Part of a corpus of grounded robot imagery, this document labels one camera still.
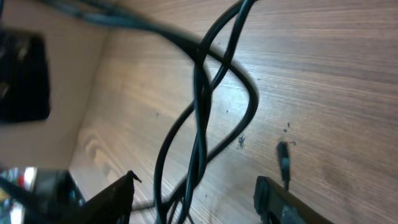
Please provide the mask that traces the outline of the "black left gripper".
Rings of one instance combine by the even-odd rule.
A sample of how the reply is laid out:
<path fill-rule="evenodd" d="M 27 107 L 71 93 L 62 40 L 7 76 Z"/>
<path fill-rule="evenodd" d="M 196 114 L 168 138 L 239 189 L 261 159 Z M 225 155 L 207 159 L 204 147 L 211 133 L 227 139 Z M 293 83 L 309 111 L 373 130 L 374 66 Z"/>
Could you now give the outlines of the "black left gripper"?
<path fill-rule="evenodd" d="M 40 121 L 50 114 L 45 39 L 35 32 L 1 30 L 1 122 Z"/>

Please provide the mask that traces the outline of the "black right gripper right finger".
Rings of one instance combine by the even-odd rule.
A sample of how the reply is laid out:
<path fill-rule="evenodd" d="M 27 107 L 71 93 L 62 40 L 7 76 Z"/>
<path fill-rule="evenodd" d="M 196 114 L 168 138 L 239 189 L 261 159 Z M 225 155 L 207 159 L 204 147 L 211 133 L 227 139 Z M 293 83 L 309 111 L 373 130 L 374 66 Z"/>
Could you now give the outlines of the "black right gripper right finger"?
<path fill-rule="evenodd" d="M 254 208 L 262 223 L 332 224 L 270 177 L 257 177 Z"/>

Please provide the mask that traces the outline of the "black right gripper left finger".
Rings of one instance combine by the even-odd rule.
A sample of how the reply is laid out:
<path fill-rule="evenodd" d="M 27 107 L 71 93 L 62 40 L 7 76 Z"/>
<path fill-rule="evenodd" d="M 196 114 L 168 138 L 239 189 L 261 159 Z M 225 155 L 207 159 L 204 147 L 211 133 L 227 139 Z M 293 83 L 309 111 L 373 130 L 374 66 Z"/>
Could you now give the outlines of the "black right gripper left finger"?
<path fill-rule="evenodd" d="M 129 170 L 126 175 L 102 190 L 79 209 L 62 217 L 62 224 L 129 224 L 134 198 L 134 181 L 141 182 Z"/>

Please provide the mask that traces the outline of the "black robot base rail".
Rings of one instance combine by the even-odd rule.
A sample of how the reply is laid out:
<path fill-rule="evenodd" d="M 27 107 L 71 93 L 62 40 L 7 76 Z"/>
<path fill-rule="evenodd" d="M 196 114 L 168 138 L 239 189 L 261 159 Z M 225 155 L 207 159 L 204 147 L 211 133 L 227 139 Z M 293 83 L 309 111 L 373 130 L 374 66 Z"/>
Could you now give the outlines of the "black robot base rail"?
<path fill-rule="evenodd" d="M 65 169 L 28 167 L 16 180 L 2 175 L 1 190 L 25 210 L 24 223 L 57 223 L 86 203 Z"/>

